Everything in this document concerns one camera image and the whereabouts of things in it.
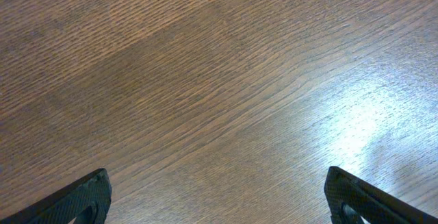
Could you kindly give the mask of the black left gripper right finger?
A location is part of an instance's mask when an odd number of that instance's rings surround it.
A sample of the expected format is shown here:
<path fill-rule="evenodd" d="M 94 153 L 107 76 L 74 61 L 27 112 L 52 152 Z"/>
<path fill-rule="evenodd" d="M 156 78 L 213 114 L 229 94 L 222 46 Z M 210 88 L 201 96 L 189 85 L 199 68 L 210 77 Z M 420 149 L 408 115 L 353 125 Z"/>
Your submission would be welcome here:
<path fill-rule="evenodd" d="M 324 194 L 333 224 L 435 224 L 437 218 L 337 167 L 328 169 Z"/>

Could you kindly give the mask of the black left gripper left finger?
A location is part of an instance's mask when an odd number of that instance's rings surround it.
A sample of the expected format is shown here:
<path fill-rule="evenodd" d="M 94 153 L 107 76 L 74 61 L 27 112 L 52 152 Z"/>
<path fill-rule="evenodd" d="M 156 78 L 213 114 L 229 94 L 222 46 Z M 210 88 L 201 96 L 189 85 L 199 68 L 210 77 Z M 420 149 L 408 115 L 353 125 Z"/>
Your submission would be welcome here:
<path fill-rule="evenodd" d="M 110 179 L 101 168 L 2 219 L 1 224 L 99 224 L 105 222 L 111 202 Z"/>

